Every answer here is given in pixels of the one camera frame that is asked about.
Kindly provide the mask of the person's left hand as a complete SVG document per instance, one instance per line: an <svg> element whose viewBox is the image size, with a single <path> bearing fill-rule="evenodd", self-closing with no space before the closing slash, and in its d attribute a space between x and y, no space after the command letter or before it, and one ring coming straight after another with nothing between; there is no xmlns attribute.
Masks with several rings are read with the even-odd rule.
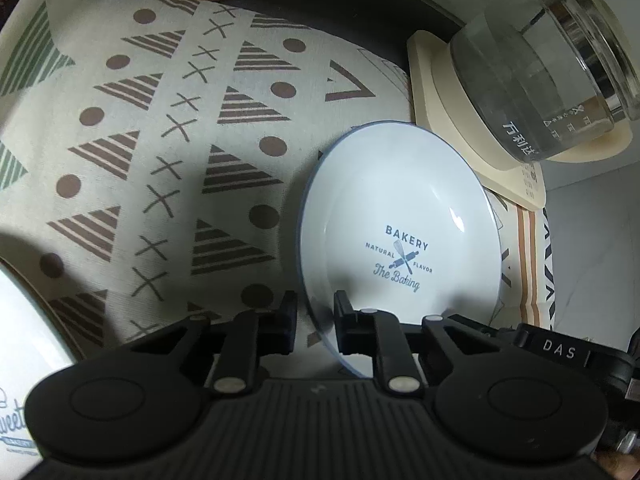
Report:
<svg viewBox="0 0 640 480"><path fill-rule="evenodd" d="M592 459L616 480L630 480L638 471L638 463L631 454L594 453Z"/></svg>

